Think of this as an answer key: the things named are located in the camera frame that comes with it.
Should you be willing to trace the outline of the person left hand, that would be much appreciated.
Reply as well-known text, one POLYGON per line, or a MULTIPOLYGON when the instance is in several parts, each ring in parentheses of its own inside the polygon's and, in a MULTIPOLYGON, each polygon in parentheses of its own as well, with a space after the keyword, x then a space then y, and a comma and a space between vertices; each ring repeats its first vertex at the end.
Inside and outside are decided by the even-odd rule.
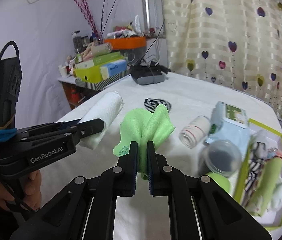
MULTIPOLYGON (((23 183, 22 192, 24 193, 23 202, 28 205, 32 210, 37 210, 41 206, 42 194, 41 194, 41 172, 40 170, 31 172, 26 176, 26 180, 23 183)), ((8 185, 4 185, 0 182, 0 207, 6 211, 9 211, 6 202, 13 202, 15 200, 16 193, 8 185)))

